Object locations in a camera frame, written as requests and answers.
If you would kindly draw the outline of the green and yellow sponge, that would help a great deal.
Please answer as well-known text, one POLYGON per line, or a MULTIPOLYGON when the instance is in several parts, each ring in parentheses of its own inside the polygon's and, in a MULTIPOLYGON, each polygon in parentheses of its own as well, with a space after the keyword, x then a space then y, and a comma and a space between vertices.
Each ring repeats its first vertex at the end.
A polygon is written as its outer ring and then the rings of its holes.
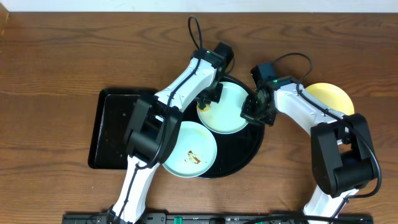
POLYGON ((210 108, 211 108, 211 106, 209 104, 206 104, 206 103, 197 104, 198 111, 205 112, 205 111, 208 111, 210 108))

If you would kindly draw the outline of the light blue plate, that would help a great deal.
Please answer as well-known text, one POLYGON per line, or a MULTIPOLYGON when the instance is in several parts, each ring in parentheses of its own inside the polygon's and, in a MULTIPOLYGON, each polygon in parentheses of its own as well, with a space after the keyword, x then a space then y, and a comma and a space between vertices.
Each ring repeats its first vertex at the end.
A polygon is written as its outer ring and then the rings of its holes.
POLYGON ((233 134, 245 128, 248 122, 240 117, 248 92, 232 82, 221 82, 223 90, 219 103, 211 102, 208 111, 198 111, 200 121, 218 134, 233 134))
POLYGON ((183 121, 177 143, 163 167, 178 177, 198 177, 210 169, 216 156, 213 134, 202 124, 183 121))

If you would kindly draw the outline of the yellow plate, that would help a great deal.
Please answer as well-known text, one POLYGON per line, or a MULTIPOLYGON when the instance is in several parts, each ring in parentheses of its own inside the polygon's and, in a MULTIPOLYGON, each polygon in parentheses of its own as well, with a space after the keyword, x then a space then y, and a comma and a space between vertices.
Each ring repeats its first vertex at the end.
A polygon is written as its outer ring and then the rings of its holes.
POLYGON ((306 87, 316 99, 328 107, 346 115, 354 114, 354 105, 348 94, 336 85, 330 83, 315 83, 306 87))

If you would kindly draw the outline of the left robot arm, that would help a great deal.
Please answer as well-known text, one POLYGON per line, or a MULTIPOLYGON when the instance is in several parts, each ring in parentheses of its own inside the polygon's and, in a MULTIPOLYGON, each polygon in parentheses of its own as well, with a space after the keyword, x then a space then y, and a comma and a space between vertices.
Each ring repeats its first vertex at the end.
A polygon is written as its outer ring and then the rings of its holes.
POLYGON ((188 67, 168 87, 139 96, 123 137, 126 178, 118 201, 108 210, 107 223, 140 219, 155 172, 175 148, 184 111, 195 100, 220 100, 220 80, 233 60, 232 52, 195 50, 188 67))

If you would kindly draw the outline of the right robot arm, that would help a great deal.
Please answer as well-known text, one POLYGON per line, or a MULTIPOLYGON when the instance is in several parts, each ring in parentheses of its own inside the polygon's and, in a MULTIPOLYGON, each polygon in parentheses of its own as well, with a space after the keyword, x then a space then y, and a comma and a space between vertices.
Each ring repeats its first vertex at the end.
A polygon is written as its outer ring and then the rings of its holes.
POLYGON ((345 204, 372 180, 380 189, 381 168, 368 122, 361 114, 336 111, 292 77, 257 79, 257 93, 245 99, 241 117, 272 126, 278 113, 292 118, 311 139, 312 174, 317 187, 304 206, 307 216, 336 218, 345 204))

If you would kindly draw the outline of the rectangular black tray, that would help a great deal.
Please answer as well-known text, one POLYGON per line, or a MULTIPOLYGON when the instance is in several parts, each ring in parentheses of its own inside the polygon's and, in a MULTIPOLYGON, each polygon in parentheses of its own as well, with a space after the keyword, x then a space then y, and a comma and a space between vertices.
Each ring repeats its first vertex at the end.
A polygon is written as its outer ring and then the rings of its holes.
POLYGON ((92 169, 127 169, 123 137, 139 95, 153 88, 105 88, 100 91, 91 137, 88 166, 92 169))

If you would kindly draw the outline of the black aluminium rail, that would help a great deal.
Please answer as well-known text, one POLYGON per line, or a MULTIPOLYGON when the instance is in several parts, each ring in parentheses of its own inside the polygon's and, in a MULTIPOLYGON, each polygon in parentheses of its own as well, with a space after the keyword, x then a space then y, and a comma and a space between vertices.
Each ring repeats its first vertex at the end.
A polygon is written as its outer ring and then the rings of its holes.
MULTIPOLYGON (((167 215, 164 213, 143 214, 136 223, 140 224, 242 224, 266 216, 244 216, 244 215, 167 215)), ((373 217, 368 215, 341 215, 340 219, 356 223, 374 223, 373 217)), ((313 222, 304 220, 272 220, 259 223, 328 223, 313 222)), ((64 214, 62 224, 105 224, 107 222, 106 213, 92 215, 84 214, 64 214)))

